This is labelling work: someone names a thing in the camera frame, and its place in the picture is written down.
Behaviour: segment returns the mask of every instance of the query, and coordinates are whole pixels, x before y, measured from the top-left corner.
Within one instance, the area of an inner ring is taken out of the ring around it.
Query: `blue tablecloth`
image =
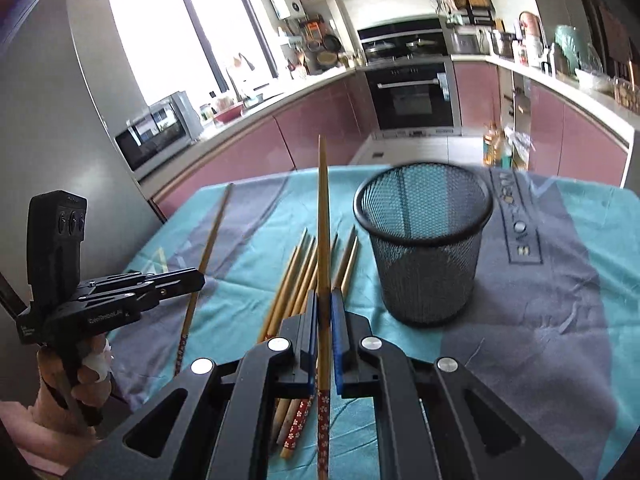
[[[343,242],[355,220],[357,187],[381,167],[331,168],[332,233]],[[369,237],[346,307],[373,333],[414,358],[463,362],[566,457],[586,479],[602,478],[640,424],[640,200],[599,184],[476,168],[492,185],[476,286],[465,313],[439,329],[397,322],[385,310]],[[199,190],[130,263],[164,272],[198,265],[223,186]],[[185,366],[223,363],[255,343],[303,228],[316,231],[317,172],[237,184],[207,269]],[[514,218],[527,237],[513,236]],[[525,244],[530,259],[517,256]],[[111,333],[114,375],[135,409],[172,377],[186,298]],[[315,413],[292,460],[274,457],[270,478],[315,478]],[[332,397],[332,478],[378,478],[370,399]]]

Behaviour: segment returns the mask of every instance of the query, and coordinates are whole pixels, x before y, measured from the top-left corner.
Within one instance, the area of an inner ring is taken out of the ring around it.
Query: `white bandage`
[[[82,359],[82,364],[87,368],[91,368],[91,370],[94,370],[100,376],[96,381],[97,383],[100,383],[109,375],[112,361],[113,357],[111,355],[111,346],[109,345],[109,342],[105,340],[102,352],[99,354],[92,352]]]

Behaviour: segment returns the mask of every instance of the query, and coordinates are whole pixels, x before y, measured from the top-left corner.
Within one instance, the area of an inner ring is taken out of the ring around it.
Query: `triangular cutout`
[[[498,456],[520,445],[520,436],[476,393],[465,390],[465,401],[488,455]]]
[[[161,456],[186,398],[183,388],[172,392],[124,436],[124,444],[151,458]]]

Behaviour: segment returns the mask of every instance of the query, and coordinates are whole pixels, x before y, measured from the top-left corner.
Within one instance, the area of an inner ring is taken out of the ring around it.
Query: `silver screw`
[[[364,338],[360,344],[367,350],[378,350],[382,346],[382,341],[377,337],[369,336]]]
[[[289,348],[289,340],[283,337],[274,337],[269,339],[268,347],[269,350],[273,350],[274,352],[282,352]]]
[[[194,374],[198,374],[198,375],[207,374],[211,371],[212,368],[213,368],[213,362],[205,357],[196,359],[191,364],[191,371]]]
[[[451,357],[443,357],[438,359],[438,368],[447,373],[455,372],[458,369],[458,362]]]

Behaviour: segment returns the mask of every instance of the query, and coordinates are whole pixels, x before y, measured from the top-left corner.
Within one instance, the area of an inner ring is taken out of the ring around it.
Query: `camera lens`
[[[74,233],[74,229],[76,228],[76,223],[78,220],[76,219],[76,213],[71,213],[69,217],[69,234],[72,235]]]
[[[62,234],[65,232],[66,227],[66,218],[64,213],[60,213],[60,218],[58,218],[58,232]]]

